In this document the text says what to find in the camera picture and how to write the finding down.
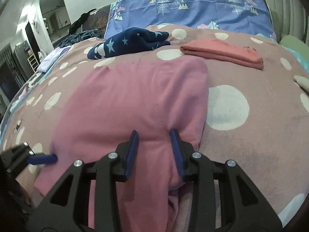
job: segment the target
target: doorway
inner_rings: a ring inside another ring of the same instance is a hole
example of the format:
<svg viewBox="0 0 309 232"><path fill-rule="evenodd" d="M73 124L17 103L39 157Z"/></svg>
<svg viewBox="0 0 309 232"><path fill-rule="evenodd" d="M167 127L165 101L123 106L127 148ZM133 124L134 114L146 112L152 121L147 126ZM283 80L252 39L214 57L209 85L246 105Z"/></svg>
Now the doorway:
<svg viewBox="0 0 309 232"><path fill-rule="evenodd" d="M26 34L27 34L27 38L29 40L29 44L30 44L30 46L33 50L33 54L37 58L37 61L40 62L40 58L39 58L39 54L38 54L38 52L40 51L40 48L39 48L37 40L36 40L36 38L33 34L30 22L27 23L25 31L26 31Z"/></svg>

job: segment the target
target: pink fabric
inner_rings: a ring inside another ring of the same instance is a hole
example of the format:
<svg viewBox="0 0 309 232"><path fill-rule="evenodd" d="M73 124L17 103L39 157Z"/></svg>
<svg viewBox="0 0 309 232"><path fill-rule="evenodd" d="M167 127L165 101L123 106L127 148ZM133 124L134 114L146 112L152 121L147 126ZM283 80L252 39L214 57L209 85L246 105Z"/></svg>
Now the pink fabric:
<svg viewBox="0 0 309 232"><path fill-rule="evenodd" d="M232 62L260 70L264 68L261 55L254 49L235 46L222 40L200 38L180 46L180 50L188 55Z"/></svg>
<svg viewBox="0 0 309 232"><path fill-rule="evenodd" d="M35 186L46 195L75 160L99 160L137 130L140 141L133 174L127 183L117 184L122 227L125 232L170 230L178 213L178 196L172 189L181 181L169 131L177 128L181 138L198 150L207 112L207 82L205 60L194 56L94 69L68 100L56 127L50 152L58 162L42 170Z"/></svg>

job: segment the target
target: blue blanket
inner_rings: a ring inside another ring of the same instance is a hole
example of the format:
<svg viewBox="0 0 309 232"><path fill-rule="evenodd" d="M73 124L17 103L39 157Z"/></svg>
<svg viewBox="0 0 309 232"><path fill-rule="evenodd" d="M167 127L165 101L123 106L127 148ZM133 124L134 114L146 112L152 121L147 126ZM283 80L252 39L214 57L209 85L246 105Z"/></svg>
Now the blue blanket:
<svg viewBox="0 0 309 232"><path fill-rule="evenodd" d="M118 0L105 38L131 27L186 25L276 38L264 0Z"/></svg>
<svg viewBox="0 0 309 232"><path fill-rule="evenodd" d="M84 41L92 37L100 37L100 31L98 29L94 29L94 30L70 35L61 42L59 47L60 48L67 47L67 46L79 43L81 41Z"/></svg>

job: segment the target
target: door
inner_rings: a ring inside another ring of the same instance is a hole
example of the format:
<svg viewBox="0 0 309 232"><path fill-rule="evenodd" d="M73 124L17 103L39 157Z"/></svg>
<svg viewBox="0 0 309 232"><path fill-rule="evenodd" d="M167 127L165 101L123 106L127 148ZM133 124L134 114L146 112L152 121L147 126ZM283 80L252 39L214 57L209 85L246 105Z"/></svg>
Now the door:
<svg viewBox="0 0 309 232"><path fill-rule="evenodd" d="M53 32L59 30L58 22L56 19L56 14L52 14L49 17L50 24L52 25Z"/></svg>
<svg viewBox="0 0 309 232"><path fill-rule="evenodd" d="M40 62L40 58L38 55L38 52L40 51L39 45L37 43L37 40L33 34L32 28L30 23L28 22L25 28L26 34L27 34L27 38L29 40L29 44L31 46L31 49L33 50L33 53L35 55L35 57L37 58L38 62Z"/></svg>

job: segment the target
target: mauve bedsheet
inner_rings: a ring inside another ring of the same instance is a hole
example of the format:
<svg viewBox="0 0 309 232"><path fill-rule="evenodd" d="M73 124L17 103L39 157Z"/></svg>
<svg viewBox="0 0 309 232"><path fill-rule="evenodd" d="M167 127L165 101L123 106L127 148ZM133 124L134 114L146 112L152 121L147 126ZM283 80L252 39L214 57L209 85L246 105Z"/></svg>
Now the mauve bedsheet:
<svg viewBox="0 0 309 232"><path fill-rule="evenodd" d="M157 26L148 29L158 31ZM309 78L309 75L291 53L265 38L177 25L167 25L162 30L170 33L168 40L172 46L115 59L86 60L87 51L101 42L100 39L75 44L59 60L51 75L33 89L29 98L34 97L35 101L29 105L24 102L13 114L5 133L5 149L16 142L27 141L35 152L42 150L49 153L57 123L65 106L70 104L69 96L84 83L94 66L108 67L98 68L102 70L121 69L124 63L140 60L182 60L187 57L181 54L179 46L201 37L249 46L262 56L264 70L203 59L209 74L209 96L200 151L219 162L236 160L286 223L308 194L309 98L294 82L293 76ZM162 118L168 119L168 116L163 115ZM19 133L15 134L18 120L22 120L22 125ZM33 193L38 171L29 166L19 176L19 181L30 193ZM173 215L160 228L186 231L191 197L190 185L181 187L179 191L170 189L169 198L175 204L170 212ZM288 212L282 213L289 203Z"/></svg>

